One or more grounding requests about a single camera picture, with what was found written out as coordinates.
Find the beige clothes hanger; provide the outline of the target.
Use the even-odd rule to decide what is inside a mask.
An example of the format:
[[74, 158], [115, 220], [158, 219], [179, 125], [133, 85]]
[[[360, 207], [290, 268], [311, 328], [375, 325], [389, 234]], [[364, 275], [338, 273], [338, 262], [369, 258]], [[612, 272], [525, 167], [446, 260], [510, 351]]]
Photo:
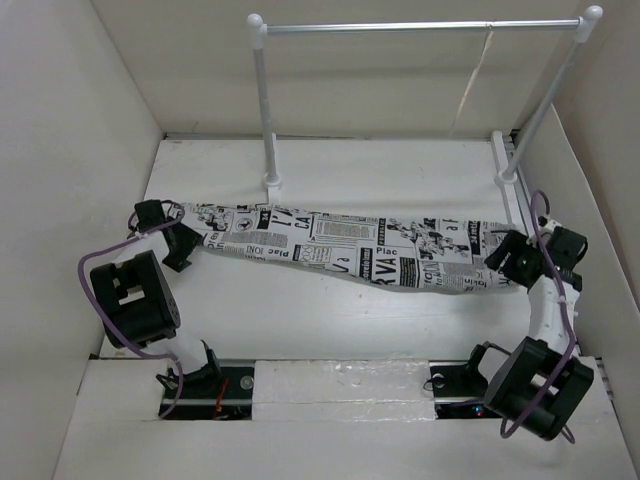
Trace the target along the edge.
[[482, 44], [482, 49], [480, 51], [480, 54], [477, 58], [477, 62], [469, 76], [468, 82], [466, 84], [465, 90], [462, 94], [462, 97], [460, 99], [460, 102], [458, 104], [457, 107], [457, 111], [456, 114], [454, 116], [454, 119], [450, 125], [449, 131], [448, 131], [448, 136], [452, 137], [455, 133], [456, 130], [458, 128], [458, 125], [460, 123], [460, 119], [462, 117], [465, 105], [467, 103], [467, 100], [469, 98], [469, 95], [471, 93], [471, 90], [473, 89], [473, 86], [476, 82], [476, 79], [480, 73], [480, 70], [483, 66], [483, 63], [485, 61], [485, 57], [487, 55], [488, 50], [491, 47], [492, 41], [493, 41], [493, 37], [494, 37], [494, 30], [492, 28], [489, 28], [484, 36], [484, 40], [483, 40], [483, 44]]

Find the newspaper print trousers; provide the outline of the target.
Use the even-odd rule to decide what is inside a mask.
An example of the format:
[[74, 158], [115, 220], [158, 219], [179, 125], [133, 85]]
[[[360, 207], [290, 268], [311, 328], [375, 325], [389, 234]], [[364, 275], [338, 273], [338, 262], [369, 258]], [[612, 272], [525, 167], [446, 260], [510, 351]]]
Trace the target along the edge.
[[265, 204], [185, 204], [183, 222], [204, 247], [295, 264], [391, 288], [446, 293], [513, 286], [485, 261], [512, 226], [477, 220], [398, 219]]

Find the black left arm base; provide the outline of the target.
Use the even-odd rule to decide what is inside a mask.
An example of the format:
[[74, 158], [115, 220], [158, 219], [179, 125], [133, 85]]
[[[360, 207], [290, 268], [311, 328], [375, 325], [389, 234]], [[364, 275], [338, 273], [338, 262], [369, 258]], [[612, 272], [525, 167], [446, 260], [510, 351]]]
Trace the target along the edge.
[[177, 405], [167, 420], [239, 421], [252, 418], [255, 363], [221, 362], [223, 378], [217, 384], [185, 380]]

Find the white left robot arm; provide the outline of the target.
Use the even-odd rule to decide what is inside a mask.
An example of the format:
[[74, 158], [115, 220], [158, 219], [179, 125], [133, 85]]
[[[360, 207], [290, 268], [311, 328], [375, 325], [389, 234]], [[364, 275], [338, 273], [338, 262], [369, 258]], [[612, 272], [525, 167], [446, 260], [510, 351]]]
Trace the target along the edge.
[[137, 203], [124, 244], [85, 256], [78, 273], [112, 346], [143, 358], [176, 359], [182, 371], [159, 381], [173, 391], [183, 382], [208, 397], [220, 390], [224, 374], [206, 342], [194, 347], [178, 337], [181, 316], [163, 272], [184, 271], [203, 243], [182, 223], [184, 216], [184, 207], [172, 200]]

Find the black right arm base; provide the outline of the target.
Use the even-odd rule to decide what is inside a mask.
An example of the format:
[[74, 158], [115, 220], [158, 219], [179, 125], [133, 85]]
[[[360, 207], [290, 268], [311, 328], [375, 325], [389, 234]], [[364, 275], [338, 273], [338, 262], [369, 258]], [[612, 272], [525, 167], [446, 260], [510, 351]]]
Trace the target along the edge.
[[437, 420], [498, 419], [499, 415], [484, 405], [489, 381], [480, 371], [489, 351], [505, 357], [510, 351], [492, 342], [477, 344], [466, 360], [429, 361], [429, 375], [422, 389], [431, 393]]

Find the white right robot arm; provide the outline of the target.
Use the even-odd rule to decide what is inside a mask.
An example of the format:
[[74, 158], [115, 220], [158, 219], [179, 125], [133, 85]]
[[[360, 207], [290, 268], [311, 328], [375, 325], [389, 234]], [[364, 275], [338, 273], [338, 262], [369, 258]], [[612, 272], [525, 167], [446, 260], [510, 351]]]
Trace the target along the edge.
[[485, 264], [526, 288], [529, 332], [498, 370], [479, 359], [462, 369], [462, 381], [500, 417], [502, 438], [524, 429], [545, 441], [562, 435], [573, 442], [567, 422], [594, 380], [593, 370], [575, 352], [574, 330], [583, 288], [574, 269], [588, 251], [588, 240], [554, 222], [533, 237], [516, 230], [503, 235]]

